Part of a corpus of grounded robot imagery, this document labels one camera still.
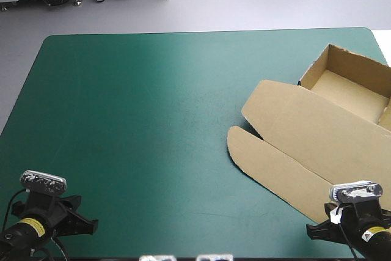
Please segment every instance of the floor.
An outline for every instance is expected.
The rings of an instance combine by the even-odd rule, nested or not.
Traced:
[[[21,1],[0,13],[0,131],[49,35],[353,26],[390,30],[391,1],[83,0],[82,7]],[[391,64],[390,31],[379,31],[376,37]]]

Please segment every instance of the green mat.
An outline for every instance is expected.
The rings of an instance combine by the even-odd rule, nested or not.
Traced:
[[[72,256],[350,257],[310,241],[311,221],[226,146],[257,83],[296,84],[328,43],[385,63],[364,28],[47,38],[0,137],[0,216],[32,169],[65,177],[100,220],[63,238]]]

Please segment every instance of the robotic arm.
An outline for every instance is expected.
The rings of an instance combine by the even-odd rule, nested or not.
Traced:
[[[368,261],[391,260],[391,212],[380,207],[382,188],[378,183],[361,181],[335,185],[330,191],[332,203],[324,209],[329,220],[307,225],[312,240],[347,244],[355,259],[354,249]]]
[[[26,203],[12,205],[12,214],[20,221],[0,233],[0,261],[28,260],[36,251],[53,240],[67,255],[57,237],[93,234],[98,221],[84,218],[76,211],[81,196],[59,197],[67,189],[62,177],[26,171],[20,178],[29,193]]]

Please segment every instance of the yellow label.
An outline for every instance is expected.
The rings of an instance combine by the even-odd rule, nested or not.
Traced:
[[[34,218],[23,218],[19,222],[26,223],[29,226],[31,226],[33,229],[35,229],[39,238],[45,234],[45,228],[43,228],[43,225]]]
[[[383,227],[380,227],[380,226],[374,226],[374,227],[371,227],[370,229],[368,229],[368,231],[371,232],[372,234],[376,235],[378,232],[385,232],[386,229]]]
[[[374,226],[368,229],[364,234],[362,235],[362,239],[366,242],[369,242],[369,240],[376,235],[378,232],[386,232],[386,229],[380,226]]]

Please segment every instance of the cardboard box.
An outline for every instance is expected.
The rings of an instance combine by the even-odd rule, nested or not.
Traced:
[[[263,140],[231,128],[234,162],[315,222],[337,183],[378,182],[391,209],[391,68],[329,45],[299,85],[257,86],[242,114]]]

